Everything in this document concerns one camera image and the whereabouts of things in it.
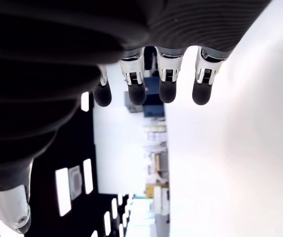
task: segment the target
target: ceiling light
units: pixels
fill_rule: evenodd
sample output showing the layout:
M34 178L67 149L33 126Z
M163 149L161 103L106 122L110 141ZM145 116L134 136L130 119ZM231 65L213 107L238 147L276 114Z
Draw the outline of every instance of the ceiling light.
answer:
M118 205L122 205L122 194L118 194Z
M112 200L112 215L113 215L113 219L117 218L118 212L117 212L117 200L116 198L114 198Z
M88 92L85 92L81 96L81 109L84 112L87 112L89 109L89 104L88 104Z
M71 210L68 169L56 170L56 187L60 216L64 216Z
M104 215L104 225L105 225L105 234L106 236L109 236L111 233L111 216L109 211L107 211Z
M83 161L83 168L84 168L85 192L86 194L89 194L93 191L91 159L86 159L85 161Z

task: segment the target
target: white surface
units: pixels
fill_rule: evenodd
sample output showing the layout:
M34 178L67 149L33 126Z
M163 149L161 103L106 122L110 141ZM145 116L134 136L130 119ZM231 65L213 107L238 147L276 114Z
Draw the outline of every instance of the white surface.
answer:
M91 159L86 159L85 161L83 161L83 169L84 169L85 192L86 194L89 194L93 191Z
M105 234L106 236L109 236L111 233L111 216L109 211L107 211L104 215L104 225L105 225Z
M24 235L21 235L10 229L0 220L0 237L24 237Z
M77 165L68 169L69 173L69 188L70 188L70 197L71 200L76 199L82 193L82 175L80 171L80 166Z
M192 101L196 47L166 105L171 237L283 237L283 0Z
M60 216L64 216L71 210L68 169L56 170L56 187Z
M116 198L114 198L112 200L112 216L113 216L113 219L116 219L117 218L117 215L118 215L118 211L117 211L117 200Z
M143 113L129 113L124 105L127 83L119 64L107 67L112 102L96 103L93 110L98 192L102 194L143 193Z

